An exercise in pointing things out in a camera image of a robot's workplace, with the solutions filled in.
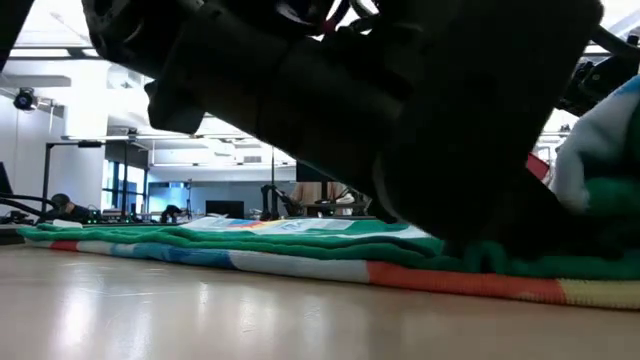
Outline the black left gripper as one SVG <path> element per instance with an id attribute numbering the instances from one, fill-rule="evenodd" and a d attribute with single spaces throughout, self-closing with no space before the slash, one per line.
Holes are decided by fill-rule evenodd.
<path id="1" fill-rule="evenodd" d="M 391 0 L 419 30 L 422 74 L 374 164 L 392 216 L 512 257 L 617 259 L 605 222 L 562 208 L 526 161 L 603 15 L 600 0 Z"/>

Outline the dinosaur print towel green backing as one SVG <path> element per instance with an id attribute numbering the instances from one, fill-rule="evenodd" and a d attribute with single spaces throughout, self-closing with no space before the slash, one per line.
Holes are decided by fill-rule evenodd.
<path id="1" fill-rule="evenodd" d="M 593 178 L 592 208 L 628 215 L 610 236 L 616 260 L 546 256 L 524 260 L 495 242 L 448 256 L 441 240 L 377 220 L 299 219 L 260 222 L 206 217 L 182 226 L 23 228 L 41 248 L 153 259 L 214 268 L 364 283 L 427 292 L 599 308 L 640 310 L 640 179 Z"/>

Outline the red storage bin rack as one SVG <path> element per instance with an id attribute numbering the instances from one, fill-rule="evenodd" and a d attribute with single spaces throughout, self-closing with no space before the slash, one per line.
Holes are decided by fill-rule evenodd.
<path id="1" fill-rule="evenodd" d="M 549 164 L 533 153 L 528 154 L 526 167 L 540 181 L 543 181 L 550 171 Z"/>

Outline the low black screen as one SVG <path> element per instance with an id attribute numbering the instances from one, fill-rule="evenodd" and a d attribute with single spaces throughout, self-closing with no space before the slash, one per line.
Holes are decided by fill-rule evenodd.
<path id="1" fill-rule="evenodd" d="M 243 219 L 245 217 L 243 201 L 206 200 L 205 211 L 207 214 L 226 215 L 228 218 L 234 219 Z"/>

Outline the black metal stand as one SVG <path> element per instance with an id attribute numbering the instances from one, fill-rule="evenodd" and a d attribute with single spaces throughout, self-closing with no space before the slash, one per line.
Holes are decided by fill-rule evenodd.
<path id="1" fill-rule="evenodd" d="M 98 141 L 46 143 L 42 197 L 64 193 L 80 205 L 98 206 L 104 160 L 104 144 Z"/>

